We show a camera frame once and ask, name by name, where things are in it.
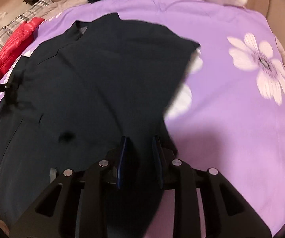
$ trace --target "plaid fabric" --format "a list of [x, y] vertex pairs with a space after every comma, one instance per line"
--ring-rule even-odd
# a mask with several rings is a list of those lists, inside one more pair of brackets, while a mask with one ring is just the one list
[[2, 27], [2, 29], [0, 30], [0, 50], [5, 45], [8, 38], [19, 27], [21, 23], [23, 23], [24, 21], [31, 20], [41, 9], [51, 3], [53, 3], [51, 0], [39, 0], [24, 14], [15, 18], [7, 26]]

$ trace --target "red jacket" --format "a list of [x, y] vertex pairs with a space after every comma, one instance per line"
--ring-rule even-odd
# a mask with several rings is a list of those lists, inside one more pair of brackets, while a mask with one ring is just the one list
[[33, 42], [33, 32], [43, 21], [43, 18], [33, 18], [29, 23], [24, 21], [7, 40], [0, 50], [0, 80]]

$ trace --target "mattress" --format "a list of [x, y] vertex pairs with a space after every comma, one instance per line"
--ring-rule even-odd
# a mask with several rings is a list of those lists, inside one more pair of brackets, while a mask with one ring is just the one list
[[[180, 159], [196, 169], [219, 169], [275, 235], [285, 223], [285, 69], [264, 16], [201, 0], [104, 0], [43, 22], [22, 55], [76, 20], [112, 12], [201, 44], [165, 115], [167, 129]], [[171, 237], [173, 220], [174, 192], [166, 191], [145, 237]]]

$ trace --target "bed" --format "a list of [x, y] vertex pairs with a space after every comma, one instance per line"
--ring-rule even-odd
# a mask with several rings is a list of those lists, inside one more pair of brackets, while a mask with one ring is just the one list
[[[193, 168], [219, 169], [273, 236], [285, 237], [285, 69], [271, 23], [264, 17], [271, 16], [271, 6], [259, 10], [262, 14], [201, 0], [105, 0], [43, 22], [22, 55], [29, 57], [75, 20], [92, 21], [112, 12], [124, 20], [163, 24], [198, 41], [199, 57], [165, 116], [179, 157]], [[247, 48], [254, 49], [258, 60], [260, 52], [267, 55], [264, 60], [276, 66], [277, 82], [265, 79], [264, 68], [248, 65]], [[172, 235], [173, 201], [174, 194], [166, 192], [146, 237]]]

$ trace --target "dark t-shirt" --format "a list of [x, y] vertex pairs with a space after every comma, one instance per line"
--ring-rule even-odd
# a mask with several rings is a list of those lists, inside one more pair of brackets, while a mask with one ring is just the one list
[[0, 103], [3, 220], [18, 220], [48, 186], [50, 168], [85, 170], [124, 135], [139, 159], [137, 184], [109, 199], [108, 226], [121, 230], [111, 237], [141, 237], [162, 194], [152, 137], [169, 139], [163, 112], [198, 46], [164, 26], [109, 14], [77, 21], [21, 57], [9, 80], [18, 84], [14, 99]]

